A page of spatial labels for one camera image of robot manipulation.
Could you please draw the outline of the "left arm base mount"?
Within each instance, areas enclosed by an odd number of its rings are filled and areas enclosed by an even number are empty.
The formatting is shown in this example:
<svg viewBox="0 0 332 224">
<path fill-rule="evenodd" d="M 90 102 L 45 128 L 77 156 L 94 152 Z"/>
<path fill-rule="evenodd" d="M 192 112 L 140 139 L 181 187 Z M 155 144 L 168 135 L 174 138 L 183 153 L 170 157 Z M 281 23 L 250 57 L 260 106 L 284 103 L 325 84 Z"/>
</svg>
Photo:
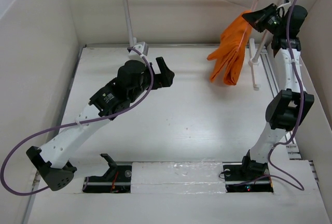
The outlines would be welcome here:
<svg viewBox="0 0 332 224">
<path fill-rule="evenodd" d="M 111 179 L 104 177 L 86 177 L 82 186 L 84 193 L 130 193 L 132 163 L 119 164 Z"/>
</svg>

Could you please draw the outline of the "orange trousers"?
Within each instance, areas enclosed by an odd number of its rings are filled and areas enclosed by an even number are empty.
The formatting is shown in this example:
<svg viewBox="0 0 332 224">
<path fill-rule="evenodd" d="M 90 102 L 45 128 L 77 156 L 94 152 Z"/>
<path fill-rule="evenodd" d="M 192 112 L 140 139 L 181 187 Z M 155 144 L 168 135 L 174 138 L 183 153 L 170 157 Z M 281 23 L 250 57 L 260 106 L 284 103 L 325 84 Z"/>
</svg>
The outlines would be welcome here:
<svg viewBox="0 0 332 224">
<path fill-rule="evenodd" d="M 207 56 L 207 60 L 215 61 L 210 82 L 214 82 L 222 70 L 224 70 L 223 83 L 235 86 L 243 67 L 245 58 L 245 46 L 249 41 L 252 27 L 243 19 L 242 12 L 220 35 L 219 47 Z"/>
</svg>

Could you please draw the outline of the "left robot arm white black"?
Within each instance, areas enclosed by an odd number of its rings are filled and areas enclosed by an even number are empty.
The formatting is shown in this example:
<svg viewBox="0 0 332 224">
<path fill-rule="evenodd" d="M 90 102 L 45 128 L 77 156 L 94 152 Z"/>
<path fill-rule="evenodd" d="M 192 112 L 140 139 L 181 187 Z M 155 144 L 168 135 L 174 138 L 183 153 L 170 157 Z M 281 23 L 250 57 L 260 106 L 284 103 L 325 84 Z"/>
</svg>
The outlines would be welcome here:
<svg viewBox="0 0 332 224">
<path fill-rule="evenodd" d="M 64 128 L 41 147 L 32 146 L 26 151 L 52 191 L 64 188 L 74 178 L 97 176 L 106 181 L 114 178 L 117 164 L 108 154 L 100 154 L 95 162 L 72 156 L 96 131 L 129 109 L 143 92 L 172 85 L 174 72 L 162 57 L 156 58 L 156 62 L 158 74 L 140 61 L 126 61 L 117 76 L 90 98 L 73 126 Z"/>
</svg>

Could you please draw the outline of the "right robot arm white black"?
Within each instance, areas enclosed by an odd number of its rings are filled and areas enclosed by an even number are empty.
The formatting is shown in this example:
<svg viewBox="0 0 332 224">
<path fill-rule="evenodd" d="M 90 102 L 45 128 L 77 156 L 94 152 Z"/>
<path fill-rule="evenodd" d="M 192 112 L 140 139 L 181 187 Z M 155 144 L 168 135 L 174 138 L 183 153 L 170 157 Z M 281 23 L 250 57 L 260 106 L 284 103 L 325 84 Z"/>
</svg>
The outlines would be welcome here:
<svg viewBox="0 0 332 224">
<path fill-rule="evenodd" d="M 247 152 L 240 166 L 241 176 L 252 179 L 268 168 L 269 151 L 286 135 L 296 130 L 314 103 L 301 81 L 298 33 L 307 10 L 299 5 L 284 10 L 271 4 L 264 9 L 245 13 L 243 19 L 258 32 L 269 31 L 271 48 L 279 73 L 279 93 L 267 106 L 266 125 L 256 144 Z"/>
</svg>

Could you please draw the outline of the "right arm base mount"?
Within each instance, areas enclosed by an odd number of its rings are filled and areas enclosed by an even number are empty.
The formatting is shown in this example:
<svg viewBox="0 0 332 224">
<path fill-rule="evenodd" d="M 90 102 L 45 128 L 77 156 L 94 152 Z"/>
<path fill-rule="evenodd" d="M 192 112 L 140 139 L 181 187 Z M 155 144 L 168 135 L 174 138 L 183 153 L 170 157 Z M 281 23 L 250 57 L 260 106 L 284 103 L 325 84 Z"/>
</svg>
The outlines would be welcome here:
<svg viewBox="0 0 332 224">
<path fill-rule="evenodd" d="M 223 162 L 222 165 L 219 178 L 224 180 L 227 193 L 273 193 L 273 186 L 267 176 L 268 169 L 244 169 L 241 162 Z"/>
</svg>

